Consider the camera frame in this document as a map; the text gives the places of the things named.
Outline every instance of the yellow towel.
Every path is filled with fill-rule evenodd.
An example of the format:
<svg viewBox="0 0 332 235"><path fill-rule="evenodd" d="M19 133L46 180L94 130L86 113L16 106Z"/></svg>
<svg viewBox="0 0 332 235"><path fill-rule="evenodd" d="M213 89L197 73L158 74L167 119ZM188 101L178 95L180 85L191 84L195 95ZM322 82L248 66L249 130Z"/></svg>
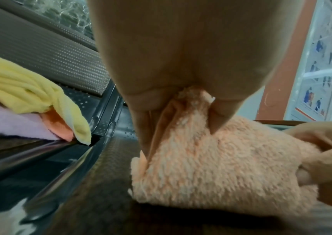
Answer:
<svg viewBox="0 0 332 235"><path fill-rule="evenodd" d="M52 107L73 130L79 142L87 145L91 142L88 122L60 86L2 58L0 102L15 113L45 113Z"/></svg>

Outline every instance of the poster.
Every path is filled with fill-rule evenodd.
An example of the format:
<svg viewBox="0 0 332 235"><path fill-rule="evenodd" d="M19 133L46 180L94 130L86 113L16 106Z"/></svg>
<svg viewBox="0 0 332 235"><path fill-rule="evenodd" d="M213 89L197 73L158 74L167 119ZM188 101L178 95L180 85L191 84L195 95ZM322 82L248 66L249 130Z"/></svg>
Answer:
<svg viewBox="0 0 332 235"><path fill-rule="evenodd" d="M332 3L325 1L317 17L305 71L300 78L292 120L325 121L332 104Z"/></svg>

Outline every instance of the peach fuzzy cloth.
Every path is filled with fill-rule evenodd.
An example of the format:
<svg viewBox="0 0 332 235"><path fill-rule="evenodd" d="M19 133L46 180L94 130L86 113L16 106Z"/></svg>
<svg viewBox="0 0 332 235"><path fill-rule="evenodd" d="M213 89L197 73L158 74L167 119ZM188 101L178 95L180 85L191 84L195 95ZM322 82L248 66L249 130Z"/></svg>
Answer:
<svg viewBox="0 0 332 235"><path fill-rule="evenodd" d="M314 145L243 117L214 135L212 97L190 87L165 108L148 160L131 161L132 197L140 203L219 209L256 216L299 215L317 202L317 186L299 187L295 173Z"/></svg>

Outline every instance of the fingernail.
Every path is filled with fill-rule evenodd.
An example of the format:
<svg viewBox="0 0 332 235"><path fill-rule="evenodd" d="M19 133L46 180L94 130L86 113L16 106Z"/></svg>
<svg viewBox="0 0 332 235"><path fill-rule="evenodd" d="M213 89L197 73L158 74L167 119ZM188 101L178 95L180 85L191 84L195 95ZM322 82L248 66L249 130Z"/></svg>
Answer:
<svg viewBox="0 0 332 235"><path fill-rule="evenodd" d="M311 175L304 169L300 168L296 172L299 186L314 184Z"/></svg>

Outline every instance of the lavender towel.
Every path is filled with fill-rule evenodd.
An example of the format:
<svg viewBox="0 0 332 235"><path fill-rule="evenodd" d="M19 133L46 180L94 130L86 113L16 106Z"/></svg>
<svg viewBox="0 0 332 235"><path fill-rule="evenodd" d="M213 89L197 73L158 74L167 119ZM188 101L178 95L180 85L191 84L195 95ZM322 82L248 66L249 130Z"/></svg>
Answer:
<svg viewBox="0 0 332 235"><path fill-rule="evenodd" d="M0 106L0 135L59 139L46 128L38 113L15 114L2 106Z"/></svg>

